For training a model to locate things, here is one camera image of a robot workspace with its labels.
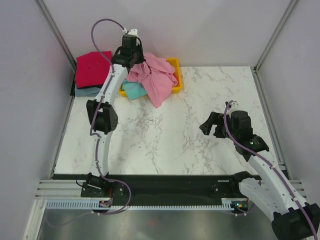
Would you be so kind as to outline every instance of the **metal floor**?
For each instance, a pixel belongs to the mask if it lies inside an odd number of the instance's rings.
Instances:
[[[83,210],[47,209],[59,225]],[[276,240],[268,218],[256,207],[248,216],[220,211],[127,210],[111,216],[90,214],[61,228],[42,223],[38,240]]]

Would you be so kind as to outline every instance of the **stacked cloth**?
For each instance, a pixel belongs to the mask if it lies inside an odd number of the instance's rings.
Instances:
[[[171,94],[172,87],[178,84],[174,76],[175,68],[164,58],[154,56],[150,52],[143,53],[145,61],[131,68],[128,82],[142,84],[152,104],[159,108]]]
[[[104,51],[103,54],[111,60],[111,51]],[[108,76],[110,64],[95,51],[79,56],[76,60],[74,95],[96,96]]]

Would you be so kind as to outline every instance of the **teal cloth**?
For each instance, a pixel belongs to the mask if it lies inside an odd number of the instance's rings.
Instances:
[[[100,92],[101,88],[99,87],[88,87],[88,88],[77,88],[77,86],[74,87],[74,95],[76,97],[91,97],[91,96],[97,96]]]
[[[129,100],[137,99],[147,94],[141,83],[130,82],[127,79],[123,81],[122,88]]]

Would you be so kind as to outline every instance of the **black bracket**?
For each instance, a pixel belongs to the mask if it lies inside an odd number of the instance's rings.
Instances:
[[[253,176],[247,171],[241,171],[231,175],[230,187],[232,189],[232,192],[241,194],[239,189],[239,183],[241,183],[245,179],[251,178],[253,178]]]
[[[210,116],[207,119],[207,121],[205,121],[203,124],[201,124],[199,128],[201,129],[201,131],[203,132],[204,135],[209,135],[211,128],[212,128],[212,125],[217,125],[217,127],[221,126],[221,124],[219,124],[221,121],[223,123],[224,115],[222,113],[217,113],[217,112],[212,111],[210,113]]]
[[[320,224],[320,208],[314,203],[303,207],[309,216],[312,225],[318,232]],[[289,212],[281,215],[273,213],[274,220],[271,222],[272,230],[279,240],[304,239],[313,235],[311,228],[300,209],[289,209]]]
[[[89,173],[82,184],[82,198],[108,198],[111,185],[101,176],[94,176]]]
[[[135,35],[125,34],[122,37],[122,45],[115,51],[111,59],[113,64],[119,64],[128,69],[132,68],[135,64],[142,64],[145,61],[142,43],[137,45]]]
[[[92,124],[93,122],[94,114],[96,112],[98,104],[99,103],[97,102],[97,100],[88,100],[86,102],[86,111],[88,113],[90,124]],[[118,115],[112,105],[110,105],[108,102],[101,103],[99,110],[100,109],[102,109],[102,111],[98,111],[97,113],[93,130],[101,131],[104,132],[104,134],[108,134],[109,132],[114,131],[117,128]]]

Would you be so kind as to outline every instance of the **red cloth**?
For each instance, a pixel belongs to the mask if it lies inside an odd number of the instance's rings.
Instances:
[[[103,51],[111,60],[111,51]],[[101,87],[109,73],[110,64],[99,52],[93,51],[76,58],[75,84],[78,89]]]

